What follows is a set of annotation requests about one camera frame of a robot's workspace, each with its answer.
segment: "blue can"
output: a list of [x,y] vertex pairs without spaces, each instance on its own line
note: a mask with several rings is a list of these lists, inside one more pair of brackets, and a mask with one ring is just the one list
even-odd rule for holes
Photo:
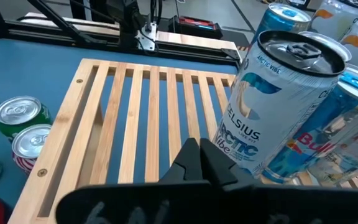
[[347,64],[338,85],[262,175],[274,182],[287,182],[357,132],[358,67]]
[[274,29],[299,33],[307,30],[311,17],[300,9],[286,4],[271,3],[268,5],[251,45],[258,39],[261,32]]

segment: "metal frame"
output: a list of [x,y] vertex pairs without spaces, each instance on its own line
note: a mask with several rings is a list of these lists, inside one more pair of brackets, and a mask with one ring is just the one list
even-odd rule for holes
[[[37,7],[37,3],[34,4],[34,2],[35,1],[30,0],[30,3]],[[57,27],[47,27],[37,24],[28,24],[25,22],[8,21],[4,20],[0,12],[0,38],[127,54],[147,55],[151,57],[171,58],[192,62],[232,65],[237,67],[237,69],[240,67],[239,55],[237,54],[236,57],[234,54],[228,55],[226,53],[231,49],[211,49],[207,47],[197,47],[156,41],[159,47],[158,52],[146,52],[144,50],[139,50],[137,47],[121,47],[119,45],[118,35],[106,35],[78,31],[71,24],[64,21],[52,9],[42,13],[44,13],[48,18],[50,18],[50,16],[48,16],[49,14],[56,15],[51,17],[51,20],[56,23],[57,26],[63,28],[69,27],[69,29],[63,30]]]

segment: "screw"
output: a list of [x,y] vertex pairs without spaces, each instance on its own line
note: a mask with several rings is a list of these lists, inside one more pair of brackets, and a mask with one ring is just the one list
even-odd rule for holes
[[47,175],[47,173],[48,173],[48,171],[46,169],[40,169],[38,171],[38,176],[43,177],[43,176]]

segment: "blue table surface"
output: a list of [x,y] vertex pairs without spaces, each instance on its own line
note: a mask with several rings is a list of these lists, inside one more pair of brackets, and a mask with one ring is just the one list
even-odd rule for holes
[[[118,62],[141,63],[165,67],[202,70],[207,72],[221,72],[235,74],[237,69],[228,65],[211,65],[206,63],[187,62],[165,58],[147,57],[141,55],[120,54],[98,50],[61,47],[56,45],[22,42],[17,40],[0,39],[0,102],[14,96],[29,95],[38,98],[45,104],[53,117],[56,117],[60,104],[69,87],[81,59],[95,58]],[[113,77],[109,77],[103,90],[101,105],[106,109],[109,89]],[[185,101],[182,83],[178,83],[178,104],[180,114],[180,131],[182,143],[188,137]],[[201,137],[207,138],[206,123],[203,118],[203,108],[200,88],[194,84],[197,114],[200,122]],[[126,125],[126,111],[131,89],[131,79],[124,82],[117,128],[114,136],[113,152],[107,183],[116,183],[121,160],[123,135]],[[225,89],[229,97],[229,88]],[[160,83],[160,176],[169,168],[168,162],[168,131],[167,131],[167,86],[165,81]],[[221,117],[221,110],[213,86],[210,87],[213,108],[217,121]],[[147,130],[147,105],[149,95],[149,81],[142,84],[142,99],[140,101],[140,118],[138,131],[137,153],[135,158],[134,182],[144,181],[145,172],[145,141]],[[12,160],[11,144],[0,133],[0,161],[4,165],[4,173],[0,179],[0,198],[14,206],[20,196],[27,176]]]

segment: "gray floor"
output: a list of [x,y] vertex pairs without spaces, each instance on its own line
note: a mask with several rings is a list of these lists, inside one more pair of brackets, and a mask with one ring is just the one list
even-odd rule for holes
[[[55,1],[68,3],[68,0]],[[251,30],[258,27],[267,5],[256,0],[234,0],[234,2],[238,5],[243,15],[246,16],[251,27],[247,25],[231,0],[187,0],[186,4],[178,3],[178,9],[179,13],[183,16],[218,22],[221,27],[225,27],[228,30],[238,31],[238,29],[241,29],[241,32],[250,41],[254,36]],[[140,12],[148,14],[150,0],[138,0],[138,3]],[[50,6],[61,16],[71,17],[70,7],[56,4],[50,4]],[[0,10],[7,19],[17,19],[20,16],[24,16],[27,12],[37,12],[27,0],[0,0]],[[176,13],[174,0],[163,2],[162,17],[171,18]]]

